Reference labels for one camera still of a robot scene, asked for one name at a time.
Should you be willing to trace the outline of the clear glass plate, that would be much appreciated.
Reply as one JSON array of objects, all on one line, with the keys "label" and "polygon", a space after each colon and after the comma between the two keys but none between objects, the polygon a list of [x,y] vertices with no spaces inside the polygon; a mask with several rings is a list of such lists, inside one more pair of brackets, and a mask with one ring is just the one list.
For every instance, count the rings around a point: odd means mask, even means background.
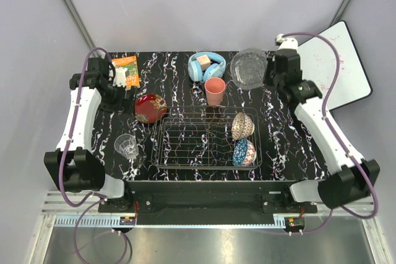
[{"label": "clear glass plate", "polygon": [[260,49],[248,48],[238,52],[231,60],[231,78],[242,90],[252,90],[263,85],[267,70],[267,55]]}]

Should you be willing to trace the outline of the brown patterned ceramic bowl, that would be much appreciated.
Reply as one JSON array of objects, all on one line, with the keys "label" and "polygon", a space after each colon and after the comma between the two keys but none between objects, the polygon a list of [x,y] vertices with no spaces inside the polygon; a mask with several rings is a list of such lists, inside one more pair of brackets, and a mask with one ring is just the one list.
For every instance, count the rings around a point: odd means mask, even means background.
[{"label": "brown patterned ceramic bowl", "polygon": [[233,140],[248,138],[254,133],[255,125],[252,119],[243,112],[238,113],[233,119],[231,136]]}]

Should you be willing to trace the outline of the wire dish rack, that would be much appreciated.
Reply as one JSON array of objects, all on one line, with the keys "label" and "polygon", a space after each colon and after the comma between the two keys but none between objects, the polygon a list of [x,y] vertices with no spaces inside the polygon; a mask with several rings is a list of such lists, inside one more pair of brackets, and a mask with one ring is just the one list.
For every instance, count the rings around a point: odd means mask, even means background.
[{"label": "wire dish rack", "polygon": [[[238,140],[231,136],[235,116],[246,113],[255,125],[247,139],[257,158],[252,166],[233,166]],[[256,109],[232,106],[169,107],[155,124],[152,164],[161,169],[253,170],[262,164],[259,117]]]}]

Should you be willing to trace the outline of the blue patterned bowl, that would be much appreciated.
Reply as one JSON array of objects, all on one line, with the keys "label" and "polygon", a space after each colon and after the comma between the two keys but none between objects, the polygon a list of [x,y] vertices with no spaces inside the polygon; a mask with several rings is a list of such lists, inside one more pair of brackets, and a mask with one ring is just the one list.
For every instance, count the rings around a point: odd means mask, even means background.
[{"label": "blue patterned bowl", "polygon": [[233,166],[252,166],[257,158],[257,152],[250,140],[242,138],[236,142],[233,152]]}]

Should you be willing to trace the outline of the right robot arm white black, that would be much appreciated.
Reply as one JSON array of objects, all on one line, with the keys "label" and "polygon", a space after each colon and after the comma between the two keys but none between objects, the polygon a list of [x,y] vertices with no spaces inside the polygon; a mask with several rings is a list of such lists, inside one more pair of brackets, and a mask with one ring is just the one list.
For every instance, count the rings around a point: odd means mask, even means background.
[{"label": "right robot arm white black", "polygon": [[373,196],[380,167],[354,148],[326,110],[316,84],[302,78],[300,56],[295,49],[276,51],[265,71],[264,82],[274,86],[313,137],[325,159],[326,179],[295,182],[281,196],[281,205],[295,212],[304,202],[321,202],[330,209]]}]

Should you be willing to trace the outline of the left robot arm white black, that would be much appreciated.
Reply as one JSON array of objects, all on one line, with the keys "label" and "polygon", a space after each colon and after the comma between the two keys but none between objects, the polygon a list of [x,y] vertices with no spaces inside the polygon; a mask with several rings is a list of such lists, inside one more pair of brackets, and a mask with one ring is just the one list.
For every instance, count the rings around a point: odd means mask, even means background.
[{"label": "left robot arm white black", "polygon": [[105,173],[91,141],[97,111],[132,113],[126,79],[127,69],[115,67],[109,56],[88,57],[83,71],[69,81],[71,105],[61,139],[55,151],[44,155],[45,167],[63,195],[89,191],[111,199],[121,212],[132,208],[134,197],[122,180]]}]

